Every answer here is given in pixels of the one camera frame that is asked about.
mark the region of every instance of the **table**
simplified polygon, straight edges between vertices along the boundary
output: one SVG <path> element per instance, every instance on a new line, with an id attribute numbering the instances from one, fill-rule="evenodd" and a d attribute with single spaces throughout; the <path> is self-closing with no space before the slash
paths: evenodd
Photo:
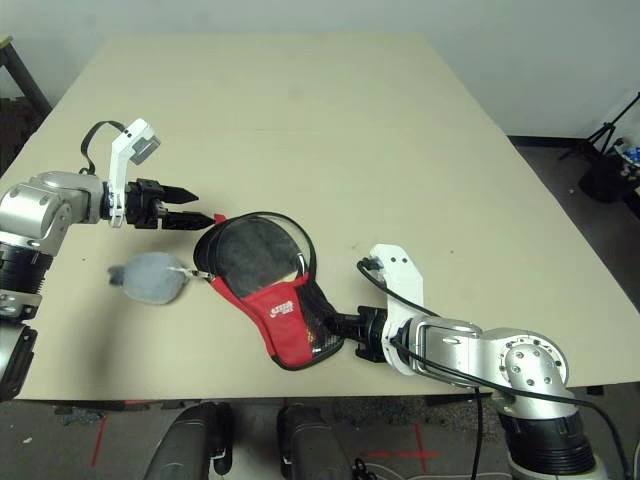
<path id="1" fill-rule="evenodd" d="M 376 243 L 403 246 L 435 311 L 555 340 L 570 384 L 640 379 L 640 319 L 503 132 L 419 35 L 200 36 L 109 41 L 2 178 L 82 167 L 98 120 L 155 128 L 162 146 L 129 177 L 235 216 L 273 210 L 315 242 L 318 282 L 341 312 L 384 305 L 355 269 Z M 91 152 L 108 170 L 114 132 Z M 21 397 L 159 399 L 460 392 L 356 358 L 355 345 L 281 370 L 256 327 L 204 283 L 167 306 L 107 285 L 133 254 L 190 262 L 202 232 L 73 226 L 32 321 Z"/>

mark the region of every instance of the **gray floor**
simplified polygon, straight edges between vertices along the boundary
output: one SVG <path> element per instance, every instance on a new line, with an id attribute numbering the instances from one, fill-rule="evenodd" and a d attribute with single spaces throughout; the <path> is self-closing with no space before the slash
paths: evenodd
<path id="1" fill-rule="evenodd" d="M 541 180 L 556 196 L 594 250 L 636 306 L 640 306 L 640 221 L 624 204 L 598 204 L 576 187 L 588 168 L 574 157 L 554 159 L 561 150 L 520 148 Z M 586 398 L 584 389 L 576 390 Z M 588 397 L 603 406 L 618 426 L 627 456 L 640 437 L 640 388 L 609 385 L 605 395 Z M 475 407 L 467 402 L 429 406 L 421 397 L 290 399 L 317 405 L 335 428 L 350 458 L 362 457 L 382 480 L 428 474 L 467 474 L 473 457 Z M 226 478 L 280 478 L 275 419 L 282 399 L 233 401 L 237 416 L 234 467 Z M 495 413 L 485 401 L 487 431 L 481 472 L 506 472 L 506 453 Z M 63 425 L 49 405 L 28 402 L 0 404 L 0 479 L 142 478 L 157 442 L 179 410 L 109 413 L 106 420 Z M 584 411 L 586 431 L 607 464 L 611 478 L 620 467 L 602 421 Z M 102 424 L 102 442 L 97 449 Z M 423 452 L 424 460 L 419 458 Z M 211 474 L 210 478 L 219 478 Z M 502 478 L 487 476 L 483 478 Z"/>

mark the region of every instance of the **black mesh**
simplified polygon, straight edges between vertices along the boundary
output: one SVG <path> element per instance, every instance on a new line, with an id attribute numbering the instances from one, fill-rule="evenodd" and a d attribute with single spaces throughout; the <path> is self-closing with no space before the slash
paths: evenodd
<path id="1" fill-rule="evenodd" d="M 296 294 L 307 327 L 312 363 L 342 346 L 342 338 L 331 334 L 324 324 L 336 311 L 315 281 L 316 256 L 311 239 L 290 218 L 258 212 L 226 220 L 200 239 L 194 262 L 199 270 L 221 277 L 240 299 L 308 273 L 308 281 L 296 287 Z"/>

